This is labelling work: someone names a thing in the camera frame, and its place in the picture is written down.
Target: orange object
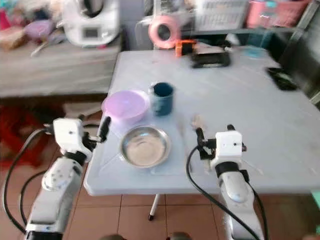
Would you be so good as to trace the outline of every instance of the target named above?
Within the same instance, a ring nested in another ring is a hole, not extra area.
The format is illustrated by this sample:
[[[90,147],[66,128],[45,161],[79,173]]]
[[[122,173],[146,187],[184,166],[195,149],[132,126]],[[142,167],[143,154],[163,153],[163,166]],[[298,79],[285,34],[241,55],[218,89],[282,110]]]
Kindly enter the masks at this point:
[[[187,40],[177,40],[176,43],[175,43],[175,55],[177,57],[181,57],[184,54],[184,50],[183,50],[183,47],[184,45],[192,45],[192,49],[194,49],[194,46],[196,44],[196,40],[193,40],[193,39],[187,39]]]

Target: roll of tape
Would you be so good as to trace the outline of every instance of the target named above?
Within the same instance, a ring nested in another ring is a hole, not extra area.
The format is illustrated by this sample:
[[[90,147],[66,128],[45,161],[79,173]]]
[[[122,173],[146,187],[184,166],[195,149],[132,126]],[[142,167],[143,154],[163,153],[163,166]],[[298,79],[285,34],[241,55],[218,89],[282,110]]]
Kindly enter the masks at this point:
[[[159,36],[159,27],[166,26],[170,31],[168,39],[164,40]],[[180,39],[180,27],[172,16],[161,15],[156,16],[149,25],[149,37],[154,45],[161,49],[172,49],[176,45],[176,41]]]

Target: table leg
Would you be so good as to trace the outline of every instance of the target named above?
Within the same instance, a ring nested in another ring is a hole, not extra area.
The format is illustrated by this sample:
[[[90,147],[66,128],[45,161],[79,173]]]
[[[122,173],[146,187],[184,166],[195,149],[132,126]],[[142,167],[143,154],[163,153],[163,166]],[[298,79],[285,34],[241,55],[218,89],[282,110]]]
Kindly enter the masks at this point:
[[[149,221],[152,221],[154,219],[159,200],[160,200],[160,194],[156,194],[153,200],[151,211],[149,213],[149,217],[148,217]]]

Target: plastic basket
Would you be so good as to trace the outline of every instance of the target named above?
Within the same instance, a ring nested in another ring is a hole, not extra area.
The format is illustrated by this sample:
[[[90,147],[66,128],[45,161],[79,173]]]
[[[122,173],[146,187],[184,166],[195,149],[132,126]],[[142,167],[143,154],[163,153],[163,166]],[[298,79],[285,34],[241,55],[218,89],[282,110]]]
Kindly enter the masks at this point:
[[[304,13],[308,3],[309,0],[277,1],[276,18],[273,25],[286,28],[294,27]],[[246,19],[246,26],[248,28],[255,28],[259,25],[260,15],[265,10],[265,6],[265,1],[250,2],[248,17]]]
[[[239,29],[243,26],[248,0],[197,0],[195,30]]]

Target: tiled floor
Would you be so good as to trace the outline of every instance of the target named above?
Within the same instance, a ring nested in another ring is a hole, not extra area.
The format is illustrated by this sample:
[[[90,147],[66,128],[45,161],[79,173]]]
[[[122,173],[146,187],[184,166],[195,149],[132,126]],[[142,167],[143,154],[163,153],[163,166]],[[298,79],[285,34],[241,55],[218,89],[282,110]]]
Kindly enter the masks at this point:
[[[39,169],[18,167],[9,185],[8,202],[16,218],[18,195],[24,181],[55,160],[59,152],[51,142],[43,153]],[[2,185],[5,171],[0,171]],[[30,211],[41,178],[27,189],[24,208]],[[262,195],[268,218],[270,240],[301,240],[320,224],[320,211],[310,195]],[[89,196],[82,187],[70,214],[64,240],[98,240],[119,233],[128,240],[164,240],[173,232],[187,232],[194,240],[224,240],[223,213],[203,196],[165,195],[160,199],[154,221],[147,217],[153,203],[151,195]],[[0,239],[22,240],[23,236],[0,210]]]

